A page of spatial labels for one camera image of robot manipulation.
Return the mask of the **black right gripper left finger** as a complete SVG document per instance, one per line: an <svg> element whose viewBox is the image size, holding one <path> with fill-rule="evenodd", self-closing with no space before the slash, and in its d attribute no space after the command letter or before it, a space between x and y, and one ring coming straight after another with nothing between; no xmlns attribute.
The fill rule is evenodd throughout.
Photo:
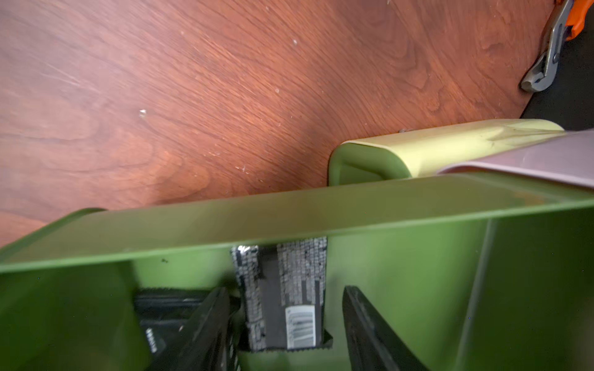
<svg viewBox="0 0 594 371"><path fill-rule="evenodd" d="M226 370L230 297L214 289L149 370Z"/></svg>

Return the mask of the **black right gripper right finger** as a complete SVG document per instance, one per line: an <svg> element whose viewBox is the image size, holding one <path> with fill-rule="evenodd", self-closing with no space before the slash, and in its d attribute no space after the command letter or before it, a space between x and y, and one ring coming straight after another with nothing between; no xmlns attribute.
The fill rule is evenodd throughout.
<svg viewBox="0 0 594 371"><path fill-rule="evenodd" d="M343 291L343 319L352 370L426 370L356 286Z"/></svg>

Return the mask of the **black cookie packet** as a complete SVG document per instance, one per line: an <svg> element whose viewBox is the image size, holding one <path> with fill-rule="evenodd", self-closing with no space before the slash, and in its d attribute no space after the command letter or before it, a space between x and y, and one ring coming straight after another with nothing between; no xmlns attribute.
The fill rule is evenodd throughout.
<svg viewBox="0 0 594 371"><path fill-rule="evenodd" d="M135 312L139 324L145 332L145 338L154 360L178 337L184 325L210 293L209 291L171 288L150 288L137 292L134 298ZM238 298L230 295L229 297L230 317L227 331L228 364L226 370L239 370L241 366L238 360L233 321L241 303Z"/></svg>
<svg viewBox="0 0 594 371"><path fill-rule="evenodd" d="M324 327L326 237L230 251L244 310L240 347L248 352L330 349Z"/></svg>

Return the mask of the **yellow-green drawer cabinet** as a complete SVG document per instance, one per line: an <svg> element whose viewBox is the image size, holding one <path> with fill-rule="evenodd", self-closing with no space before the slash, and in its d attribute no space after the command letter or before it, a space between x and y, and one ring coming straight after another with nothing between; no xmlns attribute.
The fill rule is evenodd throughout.
<svg viewBox="0 0 594 371"><path fill-rule="evenodd" d="M542 119L493 119L344 143L393 152L410 179L485 169L593 187L593 131L566 131Z"/></svg>

